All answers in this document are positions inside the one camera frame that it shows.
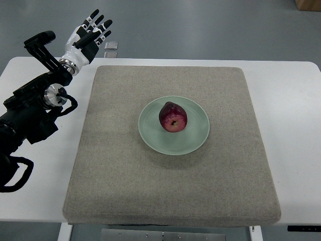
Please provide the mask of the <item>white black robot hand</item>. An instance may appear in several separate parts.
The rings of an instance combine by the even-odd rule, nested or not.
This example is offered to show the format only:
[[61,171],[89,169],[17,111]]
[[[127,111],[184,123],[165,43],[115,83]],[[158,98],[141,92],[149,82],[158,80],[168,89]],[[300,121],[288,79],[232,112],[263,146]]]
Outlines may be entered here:
[[70,68],[73,74],[79,73],[83,66],[90,64],[98,53],[99,47],[111,34],[108,29],[112,20],[104,20],[96,9],[84,22],[76,27],[65,45],[65,54],[59,62]]

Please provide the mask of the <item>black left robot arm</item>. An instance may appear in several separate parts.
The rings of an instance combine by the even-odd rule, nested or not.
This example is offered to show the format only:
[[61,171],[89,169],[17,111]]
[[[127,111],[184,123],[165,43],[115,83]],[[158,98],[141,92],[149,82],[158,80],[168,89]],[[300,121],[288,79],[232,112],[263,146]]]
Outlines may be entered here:
[[24,140],[34,144],[52,135],[58,129],[56,119],[78,106],[65,90],[72,81],[72,74],[45,47],[55,38],[53,31],[45,31],[24,42],[26,50],[49,71],[15,90],[4,101],[7,111],[1,116],[2,193],[21,189],[34,167],[33,161],[11,154]]

